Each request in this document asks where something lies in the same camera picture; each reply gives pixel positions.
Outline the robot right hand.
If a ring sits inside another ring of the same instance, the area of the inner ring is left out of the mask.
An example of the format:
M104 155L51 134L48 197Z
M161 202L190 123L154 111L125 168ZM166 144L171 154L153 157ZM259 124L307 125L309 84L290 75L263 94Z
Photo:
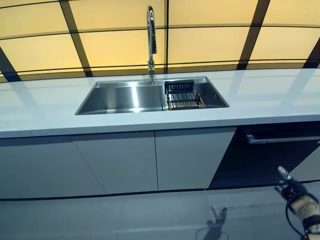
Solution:
M277 171L285 185L276 186L275 190L286 200L288 209L302 221L311 216L319 216L319 200L309 193L302 183L293 178L284 167L279 165Z

